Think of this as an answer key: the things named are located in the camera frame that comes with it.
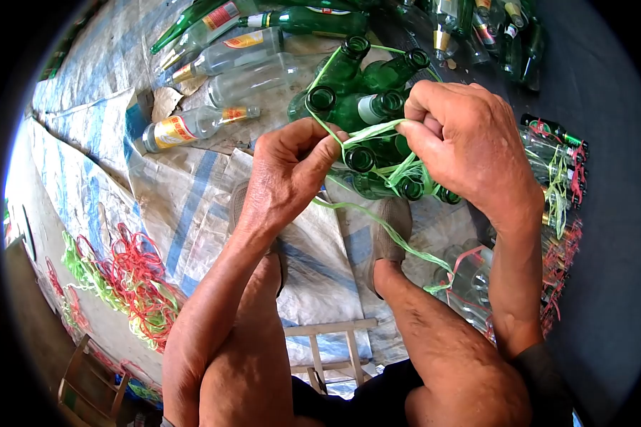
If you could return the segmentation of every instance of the plastic twine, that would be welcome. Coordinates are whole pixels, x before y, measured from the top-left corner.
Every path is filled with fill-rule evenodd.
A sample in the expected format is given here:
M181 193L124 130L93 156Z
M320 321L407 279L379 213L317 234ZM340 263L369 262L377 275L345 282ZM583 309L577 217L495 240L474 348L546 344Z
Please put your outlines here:
M397 52L397 53L401 53L401 54L404 53L404 51L400 51L399 49L395 49L395 48L387 48L387 47L377 46L375 44L372 44L370 46L371 47L375 47L375 48L384 49L386 51L392 51L392 52ZM333 60L335 59L335 57L337 56L337 54L339 52L340 52L340 47L338 47L333 52L333 54L330 55L330 58L328 59L328 61L323 66L323 69L320 71L320 73L318 73L318 76L316 76L316 79L311 82L311 84L308 86L307 90L311 90L311 89L316 87L316 85L318 84L318 81L320 81L321 78L323 77L323 75L325 74L325 71L326 71L328 65L333 62ZM437 77L437 75L432 70L430 70L428 68L428 71L435 77L435 79L437 81L441 81L439 79L439 77ZM308 112L311 114L311 116L316 120L316 122L318 122L325 129L326 132L328 132L330 135L332 135L332 137L334 138L335 141L337 141L338 144L340 144L340 147L342 148L342 156L344 156L344 153L345 153L346 149L358 145L361 141L365 141L367 139L376 138L376 136L379 135L379 134L383 134L385 132L393 131L394 130L394 126L396 126L397 124L399 124L401 122L405 122L406 120L408 120L408 119L397 119L397 120L393 120L393 121L387 122L387 123L381 123L381 124L376 124L374 126L368 126L367 128L362 129L362 130L360 130L358 132L350 133L349 134L349 139L347 141L342 142L337 137L337 135L335 135L335 133L324 123L324 121L322 121L313 111L311 111L311 109L308 107L308 104L306 104L307 102L308 102L308 99L305 100L305 106L306 106L306 109L308 110ZM419 161L419 160L418 161L414 161L415 157L416 157L415 154L411 153L408 158L406 158L400 165L398 165L394 169L392 169L391 167L377 169L375 166L373 166L373 168L370 171L371 172L375 172L376 175L378 175L381 178L383 178L388 187L394 188L394 185L396 183L398 183L399 180L402 177L408 176L408 175L412 175L412 174L414 174L414 172L418 172L419 174L422 173L422 171L424 170L424 167L422 166L422 162ZM338 180L335 180L332 177L330 177L330 178L335 183L338 183L342 187L344 187L345 189L349 190L345 185L339 183ZM350 203L350 202L340 202L340 203L330 204L330 203L326 203L324 201L321 201L318 198L313 199L313 203L315 203L315 204L317 204L319 206L323 206L323 207L328 208L328 209L339 209L339 208L349 208L349 207L357 209L357 210L365 213L367 216L372 218L378 224L380 224L385 229L387 234L392 238L394 243L396 243L398 246L403 248L406 252L412 253L413 255L417 256L418 258L420 258L422 260L425 260L425 261L428 261L428 262L434 262L435 264L441 266L442 268L445 268L447 271L451 271L451 267L445 261L440 260L437 257L435 257L434 255L431 255L429 253L419 252L419 251L416 251L415 249L413 249L412 247L410 247L408 242L404 241L404 239L399 235L399 233L397 233L394 230L394 228L392 228L392 226L390 226L385 220L383 220L382 218L378 217L377 215L375 215L374 213L372 213L368 209L364 208L363 206L360 206L360 205L357 205L357 204L354 204L354 203Z

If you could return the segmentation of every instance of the bottle mouth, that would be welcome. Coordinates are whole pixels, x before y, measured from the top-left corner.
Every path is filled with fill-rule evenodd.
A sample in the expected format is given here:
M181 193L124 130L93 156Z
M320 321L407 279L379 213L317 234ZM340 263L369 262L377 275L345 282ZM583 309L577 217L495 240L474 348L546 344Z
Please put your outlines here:
M354 147L345 153L344 164L363 174L372 169L375 157L372 151L366 147Z
M389 115L401 113L404 108L404 98L396 90L388 90L381 95L382 106Z
M309 107L316 113L330 111L335 106L337 96L335 91L327 86L316 86L306 96Z
M409 51L406 58L408 58L410 60L410 63L413 64L414 68L417 69L425 68L430 65L430 58L422 49L417 48Z
M411 201L419 200L422 193L425 192L425 186L420 181L415 181L407 176L401 179L400 187L401 195Z
M349 36L342 43L342 51L353 59L364 58L370 50L370 42L363 36Z

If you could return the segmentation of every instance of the white bottle label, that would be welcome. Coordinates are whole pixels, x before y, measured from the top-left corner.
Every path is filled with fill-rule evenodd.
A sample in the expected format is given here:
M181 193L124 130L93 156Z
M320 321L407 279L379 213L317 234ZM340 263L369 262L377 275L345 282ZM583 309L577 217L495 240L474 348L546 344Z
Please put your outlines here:
M372 110L370 107L370 103L375 98L376 95L368 95L364 96L363 98L359 99L359 105L358 105L358 110L359 110L359 117L361 120L363 120L367 124L378 124L382 121L384 117L380 117L379 115L376 115L375 112Z
M350 14L351 12L347 12L346 10L337 10L337 9L329 9L328 7L311 7L311 6L306 6L308 10L312 10L316 12L317 14L329 14L329 15L346 15Z
M504 33L508 34L512 38L515 38L515 36L517 36L517 28L515 28L513 24L508 24L508 27L506 27Z
M266 14L258 14L258 15L252 15L247 17L247 26L248 27L263 27L263 20L264 20L264 15Z

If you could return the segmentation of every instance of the green string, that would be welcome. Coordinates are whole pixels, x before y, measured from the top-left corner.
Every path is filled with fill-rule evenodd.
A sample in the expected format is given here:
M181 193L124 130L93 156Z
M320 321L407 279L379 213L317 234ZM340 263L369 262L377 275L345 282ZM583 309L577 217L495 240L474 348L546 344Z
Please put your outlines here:
M388 48L388 47L384 47L384 46L377 46L376 44L372 44L370 46L371 47L375 47L375 48L384 49L386 51L392 51L392 52L397 52L397 53L401 53L401 54L405 53L404 51L400 51L399 49ZM340 52L340 47L335 49L333 54L330 56L328 61L323 66L323 69L320 70L320 72L318 73L318 76L316 76L316 79L314 81L312 81L311 84L308 86L308 88L307 88L308 91L317 86L318 81L320 81L321 78L323 77L323 75L325 74L325 71L328 68L328 65L330 65L332 63L333 59L335 59L335 57L337 56L337 54L339 52ZM430 70L428 68L428 71L430 72L430 74L432 74L435 77L435 79L437 81L441 82L439 77L435 73L433 73L432 70ZM394 130L394 126L396 126L397 124L405 122L406 120L408 120L408 119L396 119L396 120L392 120L391 122L375 124L373 126L368 126L367 128L362 129L362 130L360 130L358 132L350 133L349 134L349 139L347 141L342 142L337 137L337 135L335 135L335 133L324 123L324 121L322 121L319 118L319 116L317 116L313 111L311 111L311 109L308 106L308 97L304 101L304 106L306 107L306 109L308 110L310 115L316 120L316 122L318 122L325 129L325 131L328 132L330 135L332 135L334 140L337 141L340 144L340 147L342 148L342 158L344 158L346 149L351 148L353 146L359 145L359 143L361 141L366 141L368 139L374 139L374 138L377 138L377 137L384 137L384 135L382 135L382 134L384 134L385 132L393 131ZM386 182L386 185L388 187L392 188L394 193L398 196L398 192L397 192L397 190L395 188L395 185L399 182L399 180L401 178L403 178L404 176L412 176L412 175L415 175L416 173L417 174L423 174L423 171L425 171L427 173L427 170L423 166L422 161L415 160L415 158L416 158L416 155L415 155L415 153L412 152L412 153L410 153L409 157L407 157L400 165L397 165L395 167L384 167L384 168L380 168L380 169L376 168L376 166L373 166L373 168L370 170L370 172L374 172L376 175L378 175L379 177L384 179L385 182ZM346 190L351 191L346 185L344 185L343 183L340 183L339 180L334 179L332 176L328 176L328 178L330 178L333 182L339 184L340 186L342 186ZM431 178L429 178L429 174L427 175L427 180L429 181L429 186L426 186L426 189L429 189L428 194L432 194L433 185L432 185ZM439 189L439 185L436 185L436 187L434 188L434 191L436 191L438 189ZM412 253L413 255L417 256L418 258L420 258L422 260L425 260L425 261L428 261L428 262L433 262L436 265L439 265L442 268L446 269L450 273L452 272L451 267L445 261L440 260L439 258L437 258L434 255L431 255L429 253L419 252L419 251L416 251L415 249L413 249L412 247L410 247L408 242L406 242L399 235L399 233L397 233L394 230L394 228L392 228L392 226L390 226L384 219L378 217L376 214L372 213L371 211L369 211L368 209L364 208L363 206L360 206L360 205L357 205L357 204L354 204L354 203L350 203L348 201L343 201L343 202L340 202L340 203L330 204L330 203L326 203L324 201L320 201L318 198L313 199L313 203L315 203L315 204L317 204L319 206L323 206L323 207L328 208L328 209L339 209L339 208L349 208L349 207L350 208L354 208L354 209L358 209L359 211L361 211L364 214L366 214L368 217L372 218L375 222L380 224L385 229L387 234L392 238L394 243L396 243L398 246L403 248L406 252L410 252L410 253ZM446 285L428 286L427 287L428 288L427 292L429 292L430 294L434 294L434 292L436 292L436 291L438 291L440 289L449 288L451 286L451 283L453 283L453 280L451 280L451 282L446 284Z

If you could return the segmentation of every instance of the gray shoe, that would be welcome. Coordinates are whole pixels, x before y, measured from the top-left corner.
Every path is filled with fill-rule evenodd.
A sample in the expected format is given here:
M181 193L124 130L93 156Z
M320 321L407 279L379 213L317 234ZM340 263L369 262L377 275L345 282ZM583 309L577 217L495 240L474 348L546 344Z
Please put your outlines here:
M411 207L408 200L398 197L383 199L377 208L377 216L384 219L394 230L405 240L411 238L413 229L413 218L411 217ZM396 244L387 234L387 230L377 222L370 224L370 237L372 238L372 264L375 261L385 259L401 263L406 259L406 251ZM372 282L372 270L370 269L370 278L367 287L373 291L378 298L382 297L375 292L375 285Z
M242 214L242 208L245 205L245 197L247 197L247 186L249 181L240 183L235 186L235 189L230 193L230 211L228 213L228 233L233 234L235 231L235 226L237 226L238 221L240 221L240 215ZM282 292L282 287L285 286L285 281L287 280L287 259L285 254L280 251L280 242L276 238L269 250L264 253L264 256L277 253L278 259L280 260L280 289L278 289L277 295L280 296Z

